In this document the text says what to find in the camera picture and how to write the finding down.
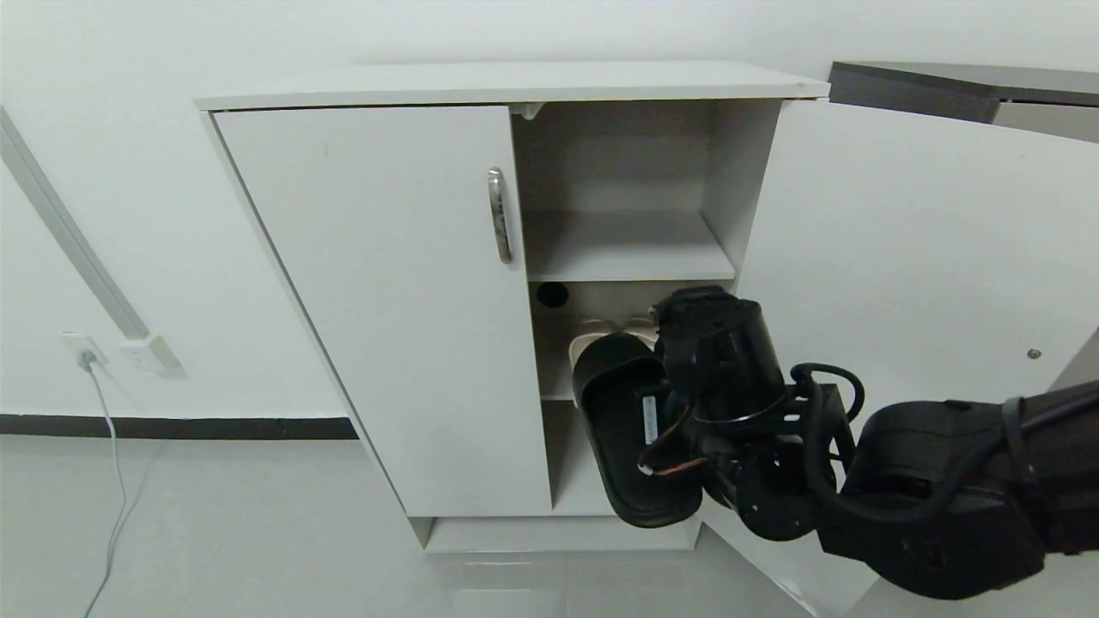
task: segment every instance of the wall socket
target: wall socket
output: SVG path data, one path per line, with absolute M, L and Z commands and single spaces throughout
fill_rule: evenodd
M 158 334 L 137 341 L 123 341 L 119 352 L 140 372 L 164 372 L 179 366 L 176 355 Z
M 79 356 L 81 350 L 91 350 L 96 354 L 96 362 L 100 365 L 107 364 L 107 356 L 96 345 L 96 342 L 91 340 L 90 336 L 80 332 L 69 332 L 62 331 L 57 333 L 57 340 L 62 342 L 69 352 L 73 353 L 73 358 L 76 360 Z

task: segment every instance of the black baseboard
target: black baseboard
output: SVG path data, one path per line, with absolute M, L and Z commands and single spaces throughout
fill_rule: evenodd
M 119 438 L 146 440 L 357 440 L 346 418 L 142 419 L 115 418 Z M 102 417 L 0 415 L 0 434 L 110 438 Z

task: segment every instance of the cabinet top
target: cabinet top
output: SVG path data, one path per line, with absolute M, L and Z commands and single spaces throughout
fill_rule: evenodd
M 200 110 L 334 106 L 806 99 L 829 84 L 731 60 L 356 65 L 196 100 Z

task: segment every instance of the closed cabinet door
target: closed cabinet door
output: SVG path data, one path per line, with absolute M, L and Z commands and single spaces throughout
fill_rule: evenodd
M 737 295 L 762 304 L 784 369 L 862 378 L 857 433 L 898 401 L 1046 390 L 1099 324 L 1097 239 L 1097 144 L 795 101 Z M 702 517 L 822 614 L 842 616 L 876 580 L 812 537 L 769 543 L 713 504 Z
M 547 514 L 507 107 L 214 119 L 408 515 Z

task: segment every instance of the black cable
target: black cable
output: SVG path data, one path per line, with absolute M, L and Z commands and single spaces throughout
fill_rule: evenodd
M 808 386 L 809 393 L 809 419 L 806 423 L 804 438 L 804 473 L 809 489 L 826 506 L 848 515 L 874 521 L 878 523 L 917 523 L 939 515 L 957 495 L 966 479 L 980 467 L 985 460 L 1000 446 L 1004 440 L 1002 431 L 979 442 L 962 462 L 951 471 L 942 482 L 935 487 L 928 498 L 919 505 L 899 510 L 881 510 L 869 508 L 858 503 L 848 500 L 836 494 L 829 484 L 821 471 L 821 423 L 823 420 L 823 393 L 821 386 L 811 377 L 813 365 L 797 365 L 790 369 L 790 375 L 801 386 Z M 1033 431 L 1051 423 L 1057 422 L 1069 416 L 1079 413 L 1090 406 L 1099 404 L 1099 391 L 1090 393 L 1087 396 L 1072 399 L 1053 408 L 1052 410 L 1028 419 L 1022 423 L 1022 431 Z
M 855 398 L 852 399 L 851 408 L 847 410 L 847 422 L 850 423 L 855 420 L 858 412 L 863 409 L 863 404 L 866 402 L 866 388 L 863 386 L 863 380 L 858 379 L 858 376 L 843 367 L 825 365 L 823 363 L 801 363 L 800 365 L 795 365 L 793 368 L 790 369 L 790 376 L 793 378 L 795 383 L 800 384 L 802 379 L 812 379 L 811 374 L 814 372 L 832 374 L 851 383 L 852 388 L 855 389 Z

